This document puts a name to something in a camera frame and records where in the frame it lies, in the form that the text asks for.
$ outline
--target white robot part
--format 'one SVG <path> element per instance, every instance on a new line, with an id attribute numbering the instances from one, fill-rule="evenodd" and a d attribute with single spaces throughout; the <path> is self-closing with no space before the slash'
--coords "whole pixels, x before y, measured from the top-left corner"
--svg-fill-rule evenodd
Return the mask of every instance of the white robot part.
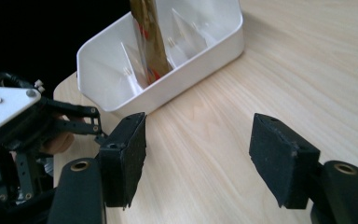
<path id="1" fill-rule="evenodd" d="M 37 90 L 0 87 L 0 127 L 41 98 Z"/>

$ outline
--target white container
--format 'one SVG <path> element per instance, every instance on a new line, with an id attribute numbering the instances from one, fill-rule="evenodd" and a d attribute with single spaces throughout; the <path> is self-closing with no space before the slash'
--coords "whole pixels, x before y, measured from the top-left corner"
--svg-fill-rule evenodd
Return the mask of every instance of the white container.
<path id="1" fill-rule="evenodd" d="M 172 71 L 147 86 L 132 24 L 126 14 L 77 53 L 80 92 L 106 112 L 125 117 L 154 111 L 241 55 L 238 0 L 156 0 L 158 24 Z"/>

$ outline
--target wood grain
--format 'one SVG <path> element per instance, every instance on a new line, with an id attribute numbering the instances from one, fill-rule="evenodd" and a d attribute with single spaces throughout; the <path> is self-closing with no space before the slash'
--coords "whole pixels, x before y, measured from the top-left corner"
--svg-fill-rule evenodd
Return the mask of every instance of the wood grain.
<path id="1" fill-rule="evenodd" d="M 311 203 L 279 208 L 256 172 L 254 113 L 297 131 L 321 162 L 358 166 L 358 1 L 240 3 L 244 53 L 148 115 L 139 188 L 131 208 L 107 209 L 109 223 L 310 223 Z M 55 98 L 92 105 L 75 74 Z M 101 112 L 109 133 L 119 120 Z M 97 150 L 92 136 L 77 136 L 55 157 L 55 175 Z"/>

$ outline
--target gold wrapper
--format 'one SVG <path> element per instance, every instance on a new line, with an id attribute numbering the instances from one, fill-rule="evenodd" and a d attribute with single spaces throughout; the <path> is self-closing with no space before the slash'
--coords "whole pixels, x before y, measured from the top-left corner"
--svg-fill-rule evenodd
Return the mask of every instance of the gold wrapper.
<path id="1" fill-rule="evenodd" d="M 130 0 L 131 14 L 148 84 L 171 71 L 167 61 L 154 0 Z"/>

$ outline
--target silver screw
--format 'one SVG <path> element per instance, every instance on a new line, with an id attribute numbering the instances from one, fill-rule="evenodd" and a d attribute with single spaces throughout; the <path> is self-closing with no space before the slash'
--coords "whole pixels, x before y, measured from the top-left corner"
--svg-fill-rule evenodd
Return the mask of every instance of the silver screw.
<path id="1" fill-rule="evenodd" d="M 28 90 L 26 93 L 29 97 L 36 97 L 36 92 L 34 92 L 33 90 Z"/>

